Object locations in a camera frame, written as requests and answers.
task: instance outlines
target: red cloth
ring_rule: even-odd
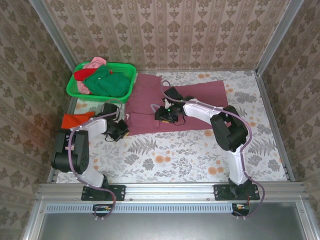
[[[186,123],[176,126],[173,123],[165,123],[155,120],[154,112],[150,105],[157,104],[164,106],[162,98],[164,95],[160,90],[162,78],[139,73],[129,100],[125,104],[124,113],[126,123],[129,127],[130,136],[148,133],[165,133],[188,130],[210,129],[211,126],[204,121],[194,117],[185,117]],[[187,86],[174,86],[176,90],[184,97],[193,96],[199,101],[216,107],[228,106],[228,100],[223,81],[211,81]],[[179,116],[177,125],[184,121]]]
[[[85,68],[73,73],[74,79],[83,82],[87,77],[96,72],[98,68]]]
[[[62,119],[62,129],[71,129],[79,126],[92,118],[95,115],[94,111],[88,111],[83,114],[67,114],[65,113]]]

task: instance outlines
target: maroon cloth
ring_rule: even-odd
[[[125,120],[129,127],[130,136],[149,133],[165,133],[188,130],[210,129],[210,125],[194,117],[185,117],[186,123],[176,126],[173,123],[165,123],[155,120],[154,112],[150,105],[164,106],[164,95],[160,84],[162,78],[146,73],[139,73],[133,86],[129,100],[125,104]],[[193,96],[199,101],[216,107],[228,106],[228,100],[223,81],[211,81],[187,86],[174,86],[184,97]],[[179,116],[177,125],[182,124],[183,118]]]

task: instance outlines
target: orange cloth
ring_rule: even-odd
[[[89,111],[83,114],[64,114],[62,119],[62,129],[71,129],[87,122],[95,115],[94,111]]]

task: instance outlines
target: floral tablecloth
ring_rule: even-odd
[[[246,148],[247,172],[259,181],[285,181],[274,136],[253,71],[159,72],[173,86],[223,80],[229,105],[249,122],[253,140]],[[75,114],[95,111],[102,103],[78,100]],[[190,183],[227,181],[226,152],[212,129],[129,136],[106,142],[104,135],[89,143],[90,164],[111,183]],[[57,183],[75,183],[60,172]]]

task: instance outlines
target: green cloth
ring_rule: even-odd
[[[83,84],[93,95],[121,98],[129,91],[130,79],[122,72],[110,74],[107,66],[102,65]]]

